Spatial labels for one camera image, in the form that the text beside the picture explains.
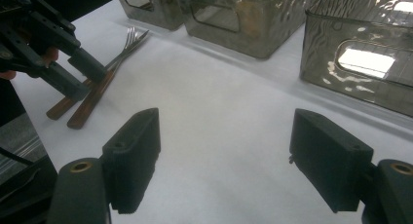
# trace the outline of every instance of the wooden handle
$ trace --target wooden handle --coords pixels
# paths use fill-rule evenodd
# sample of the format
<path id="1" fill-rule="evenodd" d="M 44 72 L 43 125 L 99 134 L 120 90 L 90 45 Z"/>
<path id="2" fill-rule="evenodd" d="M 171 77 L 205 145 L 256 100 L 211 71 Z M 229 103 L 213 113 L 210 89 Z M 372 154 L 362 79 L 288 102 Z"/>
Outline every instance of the wooden handle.
<path id="1" fill-rule="evenodd" d="M 94 83 L 90 79 L 84 81 L 83 84 L 90 89 L 94 87 Z M 59 101 L 55 106 L 53 106 L 48 112 L 46 112 L 46 115 L 52 120 L 58 120 L 76 103 L 77 100 L 71 99 L 66 96 L 61 101 Z"/>
<path id="2" fill-rule="evenodd" d="M 75 130 L 83 127 L 114 77 L 115 72 L 113 70 L 107 72 L 105 78 L 92 89 L 69 122 L 67 122 L 68 127 Z"/>

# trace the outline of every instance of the fork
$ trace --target fork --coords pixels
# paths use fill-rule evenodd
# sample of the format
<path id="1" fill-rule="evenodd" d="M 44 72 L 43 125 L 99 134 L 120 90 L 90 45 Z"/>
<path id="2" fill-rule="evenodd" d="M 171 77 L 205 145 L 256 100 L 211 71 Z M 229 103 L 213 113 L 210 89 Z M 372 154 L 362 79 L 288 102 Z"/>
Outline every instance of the fork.
<path id="1" fill-rule="evenodd" d="M 128 29 L 128 36 L 127 36 L 127 41 L 125 43 L 124 48 L 122 51 L 115 57 L 113 58 L 107 65 L 107 74 L 105 78 L 98 84 L 99 86 L 102 87 L 102 83 L 107 83 L 107 85 L 111 82 L 111 80 L 114 77 L 114 74 L 118 70 L 119 66 L 121 65 L 122 61 L 133 52 L 137 46 L 140 44 L 140 42 L 144 39 L 144 37 L 148 34 L 149 31 L 146 31 L 144 34 L 142 34 L 140 37 L 137 37 L 137 32 L 135 27 L 130 27 Z M 88 96 L 85 98 L 89 99 L 92 98 L 92 94 L 96 95 L 96 85 L 94 82 L 92 82 L 90 79 L 87 79 L 83 82 L 84 85 L 86 85 L 88 88 L 91 89 L 91 92 L 88 94 Z M 52 120 L 57 120 L 59 119 L 64 113 L 66 113 L 72 106 L 74 106 L 77 103 L 76 100 L 71 99 L 69 97 L 63 98 L 60 102 L 58 102 L 54 107 L 52 107 L 46 115 L 52 119 Z"/>

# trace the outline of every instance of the white table surface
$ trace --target white table surface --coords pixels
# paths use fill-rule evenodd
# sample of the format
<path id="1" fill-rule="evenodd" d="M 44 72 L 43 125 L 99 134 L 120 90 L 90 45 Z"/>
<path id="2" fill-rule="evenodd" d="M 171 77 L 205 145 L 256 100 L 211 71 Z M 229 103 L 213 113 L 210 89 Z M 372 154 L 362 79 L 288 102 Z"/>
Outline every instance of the white table surface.
<path id="1" fill-rule="evenodd" d="M 56 169 L 99 157 L 101 147 L 141 110 L 160 109 L 162 152 L 145 197 L 127 223 L 361 223 L 359 212 L 331 212 L 296 165 L 288 163 L 295 108 L 316 111 L 375 150 L 373 163 L 413 163 L 413 120 L 307 84 L 298 78 L 304 26 L 269 59 L 128 19 L 114 0 L 74 21 L 76 36 L 103 64 L 125 43 L 127 28 L 150 29 L 122 65 L 85 126 L 45 113 L 62 95 L 19 74 L 13 85 Z M 80 80 L 61 53 L 58 63 Z"/>

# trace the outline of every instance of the plastic storage container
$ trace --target plastic storage container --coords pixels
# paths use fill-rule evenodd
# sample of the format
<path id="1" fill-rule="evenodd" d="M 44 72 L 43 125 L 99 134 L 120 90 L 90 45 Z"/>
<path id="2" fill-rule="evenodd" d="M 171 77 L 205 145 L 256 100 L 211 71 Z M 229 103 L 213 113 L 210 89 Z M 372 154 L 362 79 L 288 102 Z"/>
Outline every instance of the plastic storage container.
<path id="1" fill-rule="evenodd" d="M 413 117 L 413 0 L 319 0 L 301 78 Z"/>
<path id="2" fill-rule="evenodd" d="M 178 0 L 188 34 L 267 58 L 305 20 L 313 0 Z"/>
<path id="3" fill-rule="evenodd" d="M 168 30 L 183 23 L 177 0 L 119 0 L 128 18 L 144 21 Z"/>

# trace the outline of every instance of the clear plastic bin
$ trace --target clear plastic bin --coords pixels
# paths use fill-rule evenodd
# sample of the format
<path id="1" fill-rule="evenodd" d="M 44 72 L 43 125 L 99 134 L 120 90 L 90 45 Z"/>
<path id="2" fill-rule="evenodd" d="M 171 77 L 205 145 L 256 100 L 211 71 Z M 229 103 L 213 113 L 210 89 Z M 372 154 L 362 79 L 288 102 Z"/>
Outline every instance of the clear plastic bin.
<path id="1" fill-rule="evenodd" d="M 183 23 L 177 0 L 119 0 L 128 18 L 147 22 L 168 30 Z"/>
<path id="2" fill-rule="evenodd" d="M 314 0 L 178 0 L 188 34 L 269 57 L 305 20 Z"/>
<path id="3" fill-rule="evenodd" d="M 413 117 L 413 0 L 319 0 L 301 78 Z"/>

